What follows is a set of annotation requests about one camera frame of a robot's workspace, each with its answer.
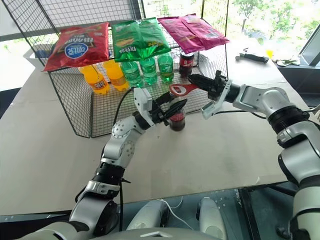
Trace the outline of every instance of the snack bag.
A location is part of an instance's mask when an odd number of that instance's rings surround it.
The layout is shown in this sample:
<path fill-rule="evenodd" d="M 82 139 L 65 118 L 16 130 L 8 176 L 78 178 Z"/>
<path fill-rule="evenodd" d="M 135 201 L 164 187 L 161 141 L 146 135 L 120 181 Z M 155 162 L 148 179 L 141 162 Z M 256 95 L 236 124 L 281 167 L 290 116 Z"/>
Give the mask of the snack bag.
<path fill-rule="evenodd" d="M 140 61 L 171 51 L 155 17 L 113 25 L 112 41 L 116 62 Z"/>
<path fill-rule="evenodd" d="M 83 67 L 107 61 L 108 26 L 109 23 L 105 22 L 62 30 L 44 71 L 54 71 L 62 67 Z"/>
<path fill-rule="evenodd" d="M 162 17 L 159 22 L 186 53 L 209 50 L 229 40 L 195 14 L 182 17 Z"/>

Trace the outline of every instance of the green snack bag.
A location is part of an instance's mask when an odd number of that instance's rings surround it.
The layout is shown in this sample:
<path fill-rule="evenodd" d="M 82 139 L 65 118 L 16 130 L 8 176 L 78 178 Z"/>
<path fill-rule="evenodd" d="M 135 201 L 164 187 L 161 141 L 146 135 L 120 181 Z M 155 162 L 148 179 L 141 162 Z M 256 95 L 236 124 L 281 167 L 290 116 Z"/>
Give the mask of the green snack bag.
<path fill-rule="evenodd" d="M 143 39 L 136 21 L 125 21 L 112 26 L 113 53 L 116 62 L 139 61 Z"/>
<path fill-rule="evenodd" d="M 141 20 L 139 29 L 144 44 L 144 48 L 141 51 L 142 59 L 147 59 L 171 51 L 155 17 Z"/>

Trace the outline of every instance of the red snack bag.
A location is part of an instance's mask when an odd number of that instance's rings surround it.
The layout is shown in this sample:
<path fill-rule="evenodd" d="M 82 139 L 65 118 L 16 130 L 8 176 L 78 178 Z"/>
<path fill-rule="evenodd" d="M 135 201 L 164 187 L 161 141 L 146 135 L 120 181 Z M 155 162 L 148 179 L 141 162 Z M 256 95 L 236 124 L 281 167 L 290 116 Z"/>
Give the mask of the red snack bag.
<path fill-rule="evenodd" d="M 195 14 L 162 17 L 158 21 L 186 53 L 209 50 L 229 40 Z"/>
<path fill-rule="evenodd" d="M 109 23 L 105 22 L 62 30 L 44 71 L 62 67 L 83 67 L 107 61 L 108 26 Z"/>

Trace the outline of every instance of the orange soda bottle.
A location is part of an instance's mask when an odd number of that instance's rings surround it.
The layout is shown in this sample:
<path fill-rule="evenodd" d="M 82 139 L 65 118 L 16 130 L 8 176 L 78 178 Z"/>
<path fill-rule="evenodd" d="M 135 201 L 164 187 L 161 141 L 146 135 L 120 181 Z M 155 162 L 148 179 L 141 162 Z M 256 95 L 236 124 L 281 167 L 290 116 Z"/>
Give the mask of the orange soda bottle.
<path fill-rule="evenodd" d="M 102 73 L 97 69 L 97 66 L 81 66 L 78 67 L 78 69 L 84 75 L 84 80 L 90 85 L 96 94 L 107 94 L 110 86 Z"/>
<path fill-rule="evenodd" d="M 105 61 L 103 67 L 106 70 L 106 75 L 110 79 L 111 84 L 118 91 L 122 92 L 129 89 L 129 83 L 127 82 L 119 63 L 115 62 L 114 59 Z"/>

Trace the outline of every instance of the metal wire rack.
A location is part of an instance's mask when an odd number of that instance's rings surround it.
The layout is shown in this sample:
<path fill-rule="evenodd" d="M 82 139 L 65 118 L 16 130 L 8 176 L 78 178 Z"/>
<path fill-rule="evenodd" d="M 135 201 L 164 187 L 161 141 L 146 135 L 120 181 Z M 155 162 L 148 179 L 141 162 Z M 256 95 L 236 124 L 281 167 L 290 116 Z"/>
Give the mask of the metal wire rack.
<path fill-rule="evenodd" d="M 224 0 L 2 0 L 13 21 L 29 43 L 43 66 L 47 62 L 43 51 L 51 52 L 59 39 L 61 29 L 97 23 L 113 24 L 126 20 L 151 17 L 184 16 L 196 13 L 221 33 L 226 33 L 229 1 Z M 110 58 L 113 56 L 111 27 L 108 29 Z M 181 49 L 176 41 L 162 27 L 173 58 L 173 68 L 179 68 Z M 105 74 L 101 64 L 97 65 Z M 193 73 L 202 73 L 213 78 L 216 70 L 228 75 L 225 46 L 195 53 Z M 94 138 L 109 134 L 118 102 L 123 92 L 113 87 L 107 95 L 93 93 L 77 68 L 64 68 L 49 72 L 50 79 L 63 110 L 76 135 Z M 174 73 L 174 83 L 187 83 Z M 152 97 L 157 98 L 169 90 L 160 80 L 153 86 L 146 86 Z M 123 101 L 118 118 L 124 118 L 136 110 L 130 93 Z M 186 112 L 199 110 L 208 102 L 207 93 L 194 90 L 188 95 Z"/>

